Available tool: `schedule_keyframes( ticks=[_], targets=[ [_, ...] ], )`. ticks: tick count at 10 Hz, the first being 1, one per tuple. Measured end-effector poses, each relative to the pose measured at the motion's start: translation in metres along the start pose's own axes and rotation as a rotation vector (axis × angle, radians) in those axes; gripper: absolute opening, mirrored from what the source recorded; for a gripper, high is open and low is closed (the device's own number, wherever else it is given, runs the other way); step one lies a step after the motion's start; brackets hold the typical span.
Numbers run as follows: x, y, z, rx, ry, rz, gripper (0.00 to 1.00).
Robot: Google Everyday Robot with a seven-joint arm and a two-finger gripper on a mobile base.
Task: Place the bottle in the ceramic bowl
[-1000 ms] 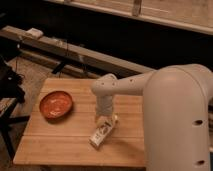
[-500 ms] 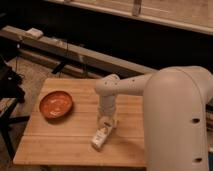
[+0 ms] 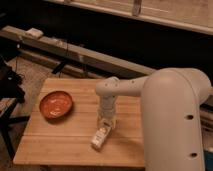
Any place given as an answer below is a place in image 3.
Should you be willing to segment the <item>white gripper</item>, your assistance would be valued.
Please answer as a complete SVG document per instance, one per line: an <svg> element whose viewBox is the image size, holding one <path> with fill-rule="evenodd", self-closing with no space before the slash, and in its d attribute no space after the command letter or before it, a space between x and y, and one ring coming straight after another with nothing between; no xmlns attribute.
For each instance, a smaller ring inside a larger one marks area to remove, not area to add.
<svg viewBox="0 0 213 171"><path fill-rule="evenodd" d="M102 96L99 98L97 126L103 125L103 119L112 120L112 128L116 128L117 120L114 118L116 113L115 96Z"/></svg>

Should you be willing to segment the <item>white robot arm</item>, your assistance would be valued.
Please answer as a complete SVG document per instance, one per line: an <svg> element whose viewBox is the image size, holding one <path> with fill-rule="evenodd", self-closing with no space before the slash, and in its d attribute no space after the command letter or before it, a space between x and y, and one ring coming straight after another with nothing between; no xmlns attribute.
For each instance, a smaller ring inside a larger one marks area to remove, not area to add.
<svg viewBox="0 0 213 171"><path fill-rule="evenodd" d="M205 171L200 105L210 92L208 76L194 68L165 68L131 80L110 77L96 85L99 120L114 119L117 96L137 96L146 171Z"/></svg>

